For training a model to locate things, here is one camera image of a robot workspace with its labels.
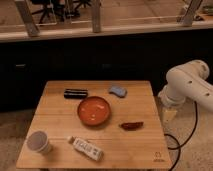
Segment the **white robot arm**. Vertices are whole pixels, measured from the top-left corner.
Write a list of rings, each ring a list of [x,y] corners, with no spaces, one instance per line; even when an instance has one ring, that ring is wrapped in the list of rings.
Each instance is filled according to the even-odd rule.
[[[163,122],[171,121],[187,98],[213,112],[213,85],[206,81],[209,74],[209,66],[202,60],[192,60],[167,71],[167,84],[158,93]]]

